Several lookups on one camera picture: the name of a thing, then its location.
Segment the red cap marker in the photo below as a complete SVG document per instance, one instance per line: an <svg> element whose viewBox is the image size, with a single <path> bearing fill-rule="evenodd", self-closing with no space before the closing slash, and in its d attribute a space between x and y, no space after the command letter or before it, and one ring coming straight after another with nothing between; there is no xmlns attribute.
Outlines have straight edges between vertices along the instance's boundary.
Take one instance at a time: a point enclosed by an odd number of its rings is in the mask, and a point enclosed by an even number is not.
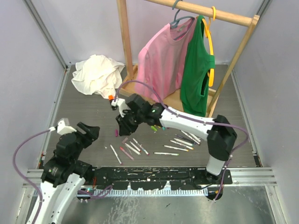
<svg viewBox="0 0 299 224"><path fill-rule="evenodd" d="M141 152L141 149L138 146L136 146L132 141L129 142L138 152Z"/></svg>

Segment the light grey cap marker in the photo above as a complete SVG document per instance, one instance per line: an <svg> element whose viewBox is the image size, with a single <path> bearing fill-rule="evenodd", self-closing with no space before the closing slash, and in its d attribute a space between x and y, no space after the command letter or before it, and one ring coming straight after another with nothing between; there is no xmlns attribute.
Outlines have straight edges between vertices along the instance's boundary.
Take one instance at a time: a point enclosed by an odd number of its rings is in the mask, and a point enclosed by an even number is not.
<svg viewBox="0 0 299 224"><path fill-rule="evenodd" d="M141 155L141 153L140 153L138 150L136 150L135 148L131 147L129 144L125 143L125 146L126 146L128 149L132 150L135 154L137 154L137 155Z"/></svg>

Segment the pink clear pen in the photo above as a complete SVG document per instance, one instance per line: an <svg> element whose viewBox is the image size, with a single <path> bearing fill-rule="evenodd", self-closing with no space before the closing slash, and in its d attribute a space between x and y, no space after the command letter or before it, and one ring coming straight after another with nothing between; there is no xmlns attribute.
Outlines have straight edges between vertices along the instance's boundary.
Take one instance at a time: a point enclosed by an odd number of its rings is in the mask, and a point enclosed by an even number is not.
<svg viewBox="0 0 299 224"><path fill-rule="evenodd" d="M130 159L134 160L133 156L131 156L123 147L120 147L120 150Z"/></svg>

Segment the magenta cap marker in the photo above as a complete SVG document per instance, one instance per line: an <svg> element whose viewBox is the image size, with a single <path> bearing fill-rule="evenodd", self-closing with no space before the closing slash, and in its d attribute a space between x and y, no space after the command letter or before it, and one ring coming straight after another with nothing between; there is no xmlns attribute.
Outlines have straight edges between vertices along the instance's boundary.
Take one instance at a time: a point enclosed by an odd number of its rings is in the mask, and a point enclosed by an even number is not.
<svg viewBox="0 0 299 224"><path fill-rule="evenodd" d="M149 152L135 139L133 138L133 141L138 145L138 147L146 154L149 155Z"/></svg>

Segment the green cap marker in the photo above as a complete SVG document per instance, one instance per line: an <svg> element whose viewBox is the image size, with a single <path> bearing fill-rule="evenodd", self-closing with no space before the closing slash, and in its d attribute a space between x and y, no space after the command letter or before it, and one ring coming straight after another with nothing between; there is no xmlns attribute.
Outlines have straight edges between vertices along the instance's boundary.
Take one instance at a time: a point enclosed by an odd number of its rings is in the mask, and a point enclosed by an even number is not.
<svg viewBox="0 0 299 224"><path fill-rule="evenodd" d="M157 155L171 155L171 156L179 156L178 153L166 153L166 152L154 152Z"/></svg>

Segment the yellow cap marker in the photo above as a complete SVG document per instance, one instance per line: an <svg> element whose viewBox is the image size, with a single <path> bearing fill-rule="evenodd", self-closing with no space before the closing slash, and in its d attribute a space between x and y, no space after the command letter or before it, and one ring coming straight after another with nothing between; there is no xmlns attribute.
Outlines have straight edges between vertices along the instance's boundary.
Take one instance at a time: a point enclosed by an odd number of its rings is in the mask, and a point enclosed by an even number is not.
<svg viewBox="0 0 299 224"><path fill-rule="evenodd" d="M183 147L188 148L188 149L190 149L190 150L194 150L193 147L188 146L188 145L186 145L186 144L183 144L183 143L180 143L180 142L177 142L177 141L174 141L174 140L170 140L170 142L172 142L172 143L174 143L174 144L177 144L177 145L180 145L180 146L183 146Z"/></svg>

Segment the teal cap marker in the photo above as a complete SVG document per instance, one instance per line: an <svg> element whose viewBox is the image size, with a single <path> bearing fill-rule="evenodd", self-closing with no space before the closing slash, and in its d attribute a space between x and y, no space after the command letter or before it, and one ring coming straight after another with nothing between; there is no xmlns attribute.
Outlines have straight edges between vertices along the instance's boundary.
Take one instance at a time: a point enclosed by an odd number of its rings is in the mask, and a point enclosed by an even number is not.
<svg viewBox="0 0 299 224"><path fill-rule="evenodd" d="M193 143L190 143L190 142L187 142L187 141L184 141L184 140L181 140L181 139L177 139L177 138L174 138L174 140L177 141L177 142L180 142L182 144L188 145L190 147L193 147Z"/></svg>

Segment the pink cap marker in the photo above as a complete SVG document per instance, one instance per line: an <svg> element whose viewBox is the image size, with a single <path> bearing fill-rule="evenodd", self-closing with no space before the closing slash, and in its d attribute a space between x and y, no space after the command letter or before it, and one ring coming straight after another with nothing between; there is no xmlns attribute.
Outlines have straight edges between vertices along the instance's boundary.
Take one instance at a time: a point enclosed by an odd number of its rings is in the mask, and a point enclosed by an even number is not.
<svg viewBox="0 0 299 224"><path fill-rule="evenodd" d="M112 149L112 151L113 151L113 153L114 153L114 155L115 155L115 157L116 157L118 163L119 163L120 165L122 165L122 164L123 164L122 161L120 160L120 158L119 158L119 156L118 156L118 154L117 154L115 148L114 148L111 144L110 144L110 148Z"/></svg>

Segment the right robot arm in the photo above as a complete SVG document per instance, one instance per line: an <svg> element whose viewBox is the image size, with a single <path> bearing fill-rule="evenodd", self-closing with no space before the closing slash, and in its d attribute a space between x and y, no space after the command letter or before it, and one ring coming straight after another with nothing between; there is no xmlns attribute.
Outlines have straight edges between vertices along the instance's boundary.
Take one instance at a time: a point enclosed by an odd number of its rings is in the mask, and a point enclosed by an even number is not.
<svg viewBox="0 0 299 224"><path fill-rule="evenodd" d="M152 105L138 94L132 94L127 99L110 97L109 101L112 109L119 110L120 113L116 117L120 136L131 135L140 124L145 123L149 126L178 129L205 140L210 155L205 179L211 184L221 179L221 171L229 160L237 138L226 117L197 117L161 103Z"/></svg>

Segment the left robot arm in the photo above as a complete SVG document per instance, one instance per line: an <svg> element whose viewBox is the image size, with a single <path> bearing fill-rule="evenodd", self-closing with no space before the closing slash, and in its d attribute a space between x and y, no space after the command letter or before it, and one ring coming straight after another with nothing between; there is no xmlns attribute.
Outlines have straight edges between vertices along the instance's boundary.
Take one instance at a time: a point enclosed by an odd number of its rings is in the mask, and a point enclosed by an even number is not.
<svg viewBox="0 0 299 224"><path fill-rule="evenodd" d="M53 156L43 166L38 198L27 222L29 224L59 224L82 185L93 181L93 167L80 161L83 149L99 137L100 127L77 124L78 130L61 119L50 128L59 135Z"/></svg>

